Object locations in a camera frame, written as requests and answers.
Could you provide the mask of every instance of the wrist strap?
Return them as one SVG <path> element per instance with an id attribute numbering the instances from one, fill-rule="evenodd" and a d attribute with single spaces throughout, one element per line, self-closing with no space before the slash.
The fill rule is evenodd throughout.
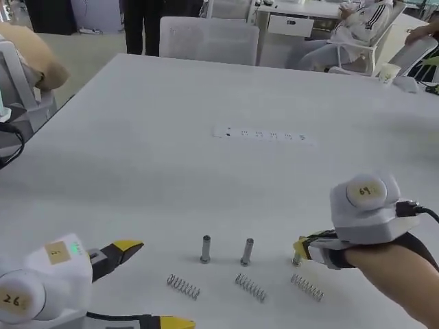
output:
<path id="1" fill-rule="evenodd" d="M 408 250 L 413 251 L 415 254 L 418 254 L 422 258 L 424 258 L 428 263 L 433 265 L 433 267 L 436 269 L 436 271 L 439 271 L 439 266 L 434 260 L 433 256 L 430 254 L 429 250 L 425 245 L 414 235 L 410 234 L 409 232 L 401 235 L 399 238 L 393 240 L 389 243 L 383 243 L 382 245 L 386 244 L 393 244 L 393 245 L 400 245 L 401 247 L 407 248 Z M 344 255 L 344 250 L 329 250 L 329 258 L 331 259 L 331 262 L 340 269 L 348 269 L 353 268 L 351 264 L 349 264 L 346 260 L 346 257 Z"/>

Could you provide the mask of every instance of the black pants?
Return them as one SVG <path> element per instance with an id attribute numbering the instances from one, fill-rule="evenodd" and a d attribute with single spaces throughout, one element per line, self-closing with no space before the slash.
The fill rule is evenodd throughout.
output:
<path id="1" fill-rule="evenodd" d="M 141 55 L 145 26 L 145 54 L 158 56 L 163 0 L 123 0 L 126 52 Z"/>

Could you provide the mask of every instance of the person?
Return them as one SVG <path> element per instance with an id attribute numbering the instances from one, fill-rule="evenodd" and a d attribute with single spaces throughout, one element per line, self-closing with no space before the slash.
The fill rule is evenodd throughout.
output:
<path id="1" fill-rule="evenodd" d="M 158 56 L 163 0 L 123 0 L 126 52 L 141 55 L 145 26 L 145 55 Z"/>
<path id="2" fill-rule="evenodd" d="M 428 329 L 439 328 L 439 267 L 410 233 L 391 243 L 337 252 L 341 267 L 356 267 L 388 298 Z"/>
<path id="3" fill-rule="evenodd" d="M 333 30 L 331 42 L 347 42 L 361 46 L 369 46 L 372 39 L 385 27 L 393 9 L 392 0 L 376 0 L 360 7 L 357 11 L 343 3 L 340 5 L 342 21 Z M 340 62 L 347 64 L 356 61 L 361 50 L 340 47 Z M 287 69 L 312 71 L 316 67 L 338 65 L 337 45 L 327 40 L 305 41 L 292 49 L 287 60 Z"/>
<path id="4" fill-rule="evenodd" d="M 439 19 L 426 26 L 420 26 L 412 30 L 405 39 L 405 44 L 411 45 L 415 41 L 422 39 L 425 36 L 429 36 L 430 34 L 438 34 L 437 37 L 439 38 Z"/>
<path id="5" fill-rule="evenodd" d="M 69 72 L 55 57 L 47 44 L 27 27 L 0 23 L 0 38 L 9 40 L 16 47 L 21 66 L 31 88 L 53 90 L 69 78 Z M 16 91 L 10 85 L 4 58 L 0 58 L 0 86 L 3 102 L 14 102 Z"/>

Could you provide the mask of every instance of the number label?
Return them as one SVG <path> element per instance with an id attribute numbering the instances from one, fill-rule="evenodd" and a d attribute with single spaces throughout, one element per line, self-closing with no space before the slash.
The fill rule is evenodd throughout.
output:
<path id="1" fill-rule="evenodd" d="M 22 315 L 29 308 L 30 296 L 0 287 L 0 308 L 8 312 Z"/>
<path id="2" fill-rule="evenodd" d="M 70 254 L 67 251 L 66 244 L 62 241 L 50 243 L 45 246 L 45 249 L 52 265 L 70 260 Z"/>
<path id="3" fill-rule="evenodd" d="M 381 197 L 381 195 L 383 194 L 381 191 L 381 187 L 374 182 L 359 184 L 354 187 L 354 191 L 357 197 L 362 199 Z"/>

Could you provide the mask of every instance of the pant leg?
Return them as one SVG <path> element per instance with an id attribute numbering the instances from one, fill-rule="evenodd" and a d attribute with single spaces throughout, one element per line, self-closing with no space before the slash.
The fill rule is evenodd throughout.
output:
<path id="1" fill-rule="evenodd" d="M 164 0 L 144 0 L 147 2 L 145 15 L 145 55 L 158 56 L 160 45 L 160 19 Z"/>
<path id="2" fill-rule="evenodd" d="M 286 69 L 298 70 L 298 63 L 310 52 L 326 46 L 326 40 L 302 41 L 295 45 L 289 53 Z"/>
<path id="3" fill-rule="evenodd" d="M 340 62 L 352 62 L 344 48 L 340 48 Z M 337 46 L 326 44 L 323 47 L 310 51 L 297 63 L 296 70 L 312 71 L 316 66 L 330 67 L 338 65 Z"/>
<path id="4" fill-rule="evenodd" d="M 123 0 L 126 52 L 141 55 L 143 50 L 143 21 L 147 0 Z"/>

